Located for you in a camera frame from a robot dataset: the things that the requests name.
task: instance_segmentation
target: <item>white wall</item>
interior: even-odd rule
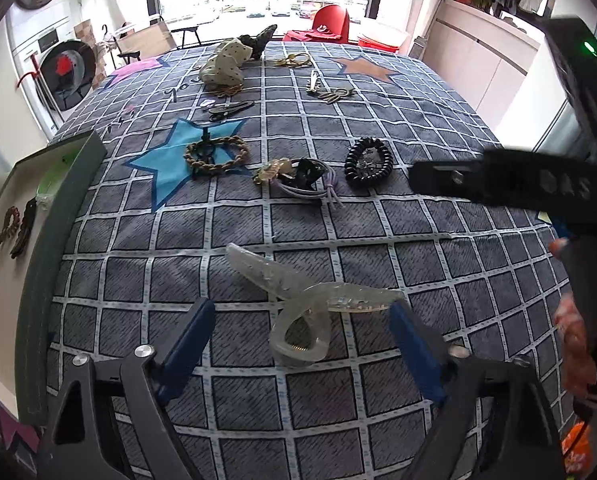
[[[556,0],[552,16],[579,16],[594,32],[597,10],[590,0]],[[549,49],[541,44],[514,101],[501,120],[495,135],[504,146],[534,148],[543,133],[556,118],[565,92],[557,77]]]
[[[16,89],[17,80],[3,19],[0,23],[0,149],[11,164],[48,143],[22,91]]]

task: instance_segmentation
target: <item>orange star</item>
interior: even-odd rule
[[[396,70],[390,70],[389,68],[385,68],[384,66],[377,65],[376,63],[371,62],[363,56],[358,56],[354,59],[347,59],[346,57],[330,57],[329,59],[331,59],[334,62],[337,62],[339,65],[342,65],[341,71],[338,73],[338,75],[369,75],[374,79],[383,81],[383,83],[390,83],[392,85],[397,85],[397,83],[395,83],[392,80],[392,76],[402,75],[402,73],[397,72]]]

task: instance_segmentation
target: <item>human hand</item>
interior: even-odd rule
[[[554,240],[550,252],[559,258],[560,250],[567,243],[565,238]],[[576,397],[587,396],[588,384],[596,384],[596,364],[587,349],[587,332],[581,314],[571,293],[564,294],[554,314],[554,324],[559,329],[563,353],[563,387]]]

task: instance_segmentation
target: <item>washing machine door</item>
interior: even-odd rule
[[[92,88],[94,51],[79,40],[63,41],[43,57],[40,71],[61,111],[77,106]]]

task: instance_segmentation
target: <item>green indicator light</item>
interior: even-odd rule
[[[587,41],[584,43],[585,47],[587,50],[589,50],[590,52],[592,52],[595,56],[597,56],[596,50],[594,49],[594,47],[589,44]]]

